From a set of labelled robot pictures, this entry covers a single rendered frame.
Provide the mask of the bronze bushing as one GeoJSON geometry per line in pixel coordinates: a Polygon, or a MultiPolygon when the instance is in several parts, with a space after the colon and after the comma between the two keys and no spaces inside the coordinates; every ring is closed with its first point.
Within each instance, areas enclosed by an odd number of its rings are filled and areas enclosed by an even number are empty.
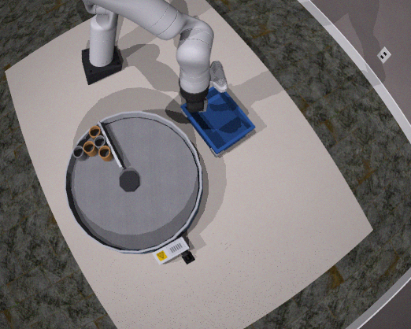
{"type": "Polygon", "coordinates": [[[108,146],[102,146],[102,147],[99,149],[98,154],[99,154],[99,156],[102,158],[102,160],[104,160],[104,161],[111,161],[112,158],[113,158],[112,151],[111,151],[111,149],[110,149],[108,146]],[[103,156],[102,156],[103,153],[104,153],[105,151],[107,151],[107,150],[109,150],[108,156],[103,157],[103,156]]]}
{"type": "Polygon", "coordinates": [[[93,140],[94,140],[98,135],[102,135],[102,136],[103,136],[102,131],[101,131],[101,129],[100,129],[99,126],[93,126],[93,127],[91,127],[91,129],[89,130],[89,135],[92,137],[93,140]],[[96,131],[99,131],[99,133],[98,133],[96,136],[92,136],[92,135],[94,135],[94,133],[95,133],[96,131]]]}
{"type": "Polygon", "coordinates": [[[92,141],[85,142],[85,144],[83,145],[83,150],[90,157],[95,156],[98,152],[98,149],[96,148],[96,146],[94,145],[92,141]],[[94,146],[93,150],[91,152],[87,152],[90,146],[94,146]]]}

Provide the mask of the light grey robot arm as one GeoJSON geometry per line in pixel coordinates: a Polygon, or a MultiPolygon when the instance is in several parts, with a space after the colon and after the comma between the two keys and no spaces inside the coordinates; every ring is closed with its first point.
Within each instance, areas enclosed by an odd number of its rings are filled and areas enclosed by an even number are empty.
{"type": "Polygon", "coordinates": [[[180,75],[189,83],[200,83],[209,76],[214,34],[205,21],[181,13],[165,0],[82,1],[89,13],[96,14],[90,22],[93,66],[104,67],[113,60],[119,14],[162,40],[173,39],[181,31],[176,51],[180,75]]]}

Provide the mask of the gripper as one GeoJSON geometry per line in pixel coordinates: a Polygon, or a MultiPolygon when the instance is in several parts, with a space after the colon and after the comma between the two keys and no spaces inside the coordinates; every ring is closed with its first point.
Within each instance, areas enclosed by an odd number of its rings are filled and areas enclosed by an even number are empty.
{"type": "Polygon", "coordinates": [[[209,85],[215,87],[219,92],[226,92],[228,89],[223,66],[219,61],[212,62],[209,72],[209,76],[200,83],[189,83],[181,75],[179,77],[180,93],[186,99],[189,113],[206,112],[208,105],[206,96],[209,92],[209,85]]]}

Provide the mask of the blue square tray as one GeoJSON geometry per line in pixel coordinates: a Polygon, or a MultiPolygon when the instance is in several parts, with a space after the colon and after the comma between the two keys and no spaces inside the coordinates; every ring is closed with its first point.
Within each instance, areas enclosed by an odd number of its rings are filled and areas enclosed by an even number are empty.
{"type": "Polygon", "coordinates": [[[206,112],[189,113],[185,103],[181,113],[200,134],[213,155],[218,157],[240,139],[253,133],[256,127],[227,92],[218,92],[215,87],[211,87],[206,97],[206,112]]]}

